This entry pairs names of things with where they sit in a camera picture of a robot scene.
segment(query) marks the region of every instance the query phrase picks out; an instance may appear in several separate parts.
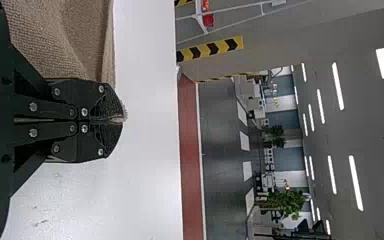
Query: bolt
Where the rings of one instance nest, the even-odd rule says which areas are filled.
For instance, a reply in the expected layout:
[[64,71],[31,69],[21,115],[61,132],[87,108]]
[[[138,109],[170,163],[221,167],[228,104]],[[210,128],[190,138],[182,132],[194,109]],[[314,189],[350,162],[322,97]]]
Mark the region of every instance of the bolt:
[[52,151],[53,151],[54,153],[59,153],[60,150],[61,150],[61,149],[60,149],[60,146],[59,146],[59,145],[55,145],[54,148],[52,149]]
[[87,133],[87,131],[89,131],[89,128],[87,127],[87,125],[83,125],[82,126],[82,133]]
[[39,132],[37,131],[37,129],[32,128],[29,131],[29,135],[31,138],[36,138],[38,134],[39,134]]
[[54,89],[55,96],[59,96],[61,94],[61,90],[59,88]]
[[86,108],[82,108],[82,116],[87,117],[88,114],[89,114],[89,111]]
[[34,102],[30,103],[29,107],[30,107],[30,111],[32,111],[32,112],[37,111],[37,104],[36,103],[34,103]]

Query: white surface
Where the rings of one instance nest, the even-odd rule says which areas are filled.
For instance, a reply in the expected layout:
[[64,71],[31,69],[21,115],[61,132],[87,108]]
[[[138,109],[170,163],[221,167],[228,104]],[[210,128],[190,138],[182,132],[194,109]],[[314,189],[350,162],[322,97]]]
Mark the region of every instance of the white surface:
[[200,168],[200,178],[201,178],[201,206],[202,206],[202,225],[204,230],[204,240],[207,239],[207,222],[205,219],[205,191],[204,191],[204,165],[202,162],[202,138],[201,138],[201,111],[199,105],[199,88],[198,84],[195,84],[196,92],[196,117],[198,122],[198,146],[199,146],[199,168]]
[[254,197],[254,188],[252,188],[245,196],[245,202],[246,202],[246,215],[249,216],[249,213],[252,210],[252,207],[254,206],[255,197]]
[[248,179],[252,178],[252,164],[251,162],[244,162],[242,165],[244,170],[244,182],[246,182]]
[[352,183],[354,186],[354,193],[355,193],[355,200],[357,202],[357,207],[358,207],[358,210],[364,211],[363,199],[361,197],[360,183],[358,181],[357,167],[355,166],[354,156],[350,156],[349,160],[350,160]]
[[336,62],[332,64],[333,79],[335,80],[336,95],[338,97],[339,109],[344,110],[344,98],[342,95],[341,80],[339,79],[338,65]]
[[317,100],[319,102],[320,120],[322,121],[322,124],[325,124],[326,120],[325,120],[325,116],[324,116],[322,94],[320,93],[320,89],[317,89]]
[[240,132],[240,135],[241,135],[241,149],[244,150],[244,151],[249,151],[250,148],[249,148],[249,138],[248,136],[243,133],[243,132]]
[[313,221],[311,219],[311,213],[309,212],[300,212],[300,218],[297,221],[292,220],[291,217],[283,219],[281,222],[285,226],[285,229],[294,229],[298,227],[304,219],[307,219],[308,226],[311,228],[313,226]]
[[305,171],[274,172],[276,179],[286,179],[292,188],[308,187]]
[[384,48],[377,49],[376,56],[378,59],[381,76],[384,79]]
[[40,167],[12,197],[4,240],[183,239],[174,5],[114,4],[129,110],[119,145],[107,160]]
[[297,109],[297,103],[295,95],[287,95],[276,98],[267,98],[267,110],[266,112],[282,112]]
[[296,148],[296,147],[302,147],[302,139],[286,140],[285,146],[283,148]]
[[335,180],[335,171],[333,170],[333,163],[332,163],[332,157],[327,156],[327,161],[329,165],[329,173],[330,173],[330,181],[332,183],[332,191],[333,194],[337,194],[337,189],[336,189],[336,180]]
[[238,118],[248,127],[248,121],[246,118],[246,112],[239,102],[236,102],[238,105]]

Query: red stripe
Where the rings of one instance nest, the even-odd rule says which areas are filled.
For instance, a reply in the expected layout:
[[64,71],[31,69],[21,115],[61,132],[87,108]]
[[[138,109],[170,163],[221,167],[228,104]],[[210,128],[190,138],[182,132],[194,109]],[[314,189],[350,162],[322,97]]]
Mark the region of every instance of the red stripe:
[[178,83],[183,239],[204,240],[195,83],[183,75]]

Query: fluorescent light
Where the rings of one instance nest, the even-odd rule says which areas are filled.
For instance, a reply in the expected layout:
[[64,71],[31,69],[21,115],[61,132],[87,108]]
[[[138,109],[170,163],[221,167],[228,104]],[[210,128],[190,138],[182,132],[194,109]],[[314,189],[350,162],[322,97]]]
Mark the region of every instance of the fluorescent light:
[[305,113],[302,114],[302,119],[303,119],[303,121],[304,121],[305,136],[308,137],[307,118],[305,117]]
[[316,222],[316,214],[314,213],[314,202],[313,199],[310,200],[311,203],[311,214],[313,215],[313,222]]
[[310,124],[311,124],[311,131],[315,131],[314,128],[314,119],[313,119],[313,109],[311,108],[311,104],[308,104],[308,114],[310,114]]
[[354,156],[349,156],[352,182],[354,185],[355,199],[357,201],[357,207],[360,211],[364,211],[363,199],[361,198],[360,184],[358,182],[357,168],[355,167]]
[[380,74],[382,75],[382,79],[384,79],[384,48],[377,49],[376,55],[378,58]]
[[339,109],[342,111],[345,108],[344,99],[342,97],[341,82],[339,81],[338,66],[336,62],[332,64],[333,78],[335,79],[336,95],[338,96]]
[[332,232],[330,230],[330,222],[329,220],[326,220],[326,231],[327,231],[327,235],[332,235]]
[[310,156],[310,170],[311,170],[311,179],[316,180],[316,176],[314,175],[314,167],[313,167],[313,158]]
[[308,171],[307,156],[304,156],[304,161],[305,161],[305,173],[307,174],[307,177],[309,177],[310,172]]
[[317,208],[317,221],[322,220],[322,217],[320,215],[320,208]]
[[322,101],[322,95],[320,93],[320,89],[317,89],[317,99],[319,100],[320,118],[322,120],[322,124],[325,124],[326,121],[324,118],[323,101]]
[[305,64],[301,63],[302,67],[302,76],[304,77],[304,82],[307,82],[307,72],[305,71]]
[[333,171],[333,164],[332,164],[332,158],[330,156],[327,156],[327,161],[329,162],[329,172],[330,172],[330,181],[332,182],[332,191],[333,194],[337,194],[336,191],[336,181],[335,181],[335,173]]
[[297,91],[297,87],[294,87],[295,89],[295,100],[297,101],[297,105],[299,104],[298,102],[298,91]]

